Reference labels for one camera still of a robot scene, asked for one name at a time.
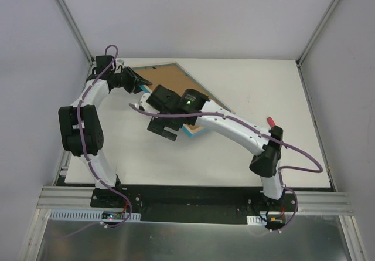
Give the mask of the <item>blue picture frame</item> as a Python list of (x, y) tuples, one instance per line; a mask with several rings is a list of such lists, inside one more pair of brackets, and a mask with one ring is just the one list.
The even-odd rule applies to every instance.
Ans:
[(202, 85), (177, 62), (165, 62), (158, 65), (131, 66), (131, 68), (140, 76), (153, 83), (153, 85), (143, 86), (142, 89), (144, 92), (153, 92), (157, 85), (162, 85), (180, 96), (186, 89), (195, 89), (207, 95), (226, 110), (233, 112), (229, 106), (218, 99), (208, 88), (204, 87), (204, 85)]

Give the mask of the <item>red handled screwdriver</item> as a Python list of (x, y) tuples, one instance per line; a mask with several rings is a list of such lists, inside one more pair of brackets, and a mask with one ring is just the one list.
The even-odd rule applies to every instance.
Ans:
[(273, 120), (272, 117), (268, 117), (268, 118), (267, 118), (267, 123), (268, 123), (268, 125), (269, 125), (271, 128), (273, 128), (273, 127), (276, 126), (275, 121)]

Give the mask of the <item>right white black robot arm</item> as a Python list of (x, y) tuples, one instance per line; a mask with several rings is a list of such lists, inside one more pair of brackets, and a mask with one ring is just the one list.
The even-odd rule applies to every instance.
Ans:
[(278, 172), (281, 159), (283, 130), (259, 128), (217, 104), (207, 95), (187, 89), (182, 95), (157, 86), (152, 93), (141, 97), (140, 107), (152, 118), (148, 131), (175, 141), (176, 132), (184, 125), (203, 127), (240, 144), (253, 158), (249, 169), (261, 178), (264, 193), (264, 205), (271, 211), (277, 211), (285, 203), (284, 189)]

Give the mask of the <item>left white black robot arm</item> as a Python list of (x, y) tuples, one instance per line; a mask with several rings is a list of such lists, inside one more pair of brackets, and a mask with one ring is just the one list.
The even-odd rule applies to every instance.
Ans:
[(137, 94), (142, 91), (142, 86), (151, 84), (131, 67), (117, 66), (115, 56), (97, 56), (82, 94), (71, 105), (58, 111), (63, 148), (84, 163), (97, 189), (107, 189), (103, 200), (112, 208), (123, 203), (124, 194), (118, 175), (109, 166), (103, 152), (104, 132), (97, 109), (113, 89), (122, 88), (130, 94)]

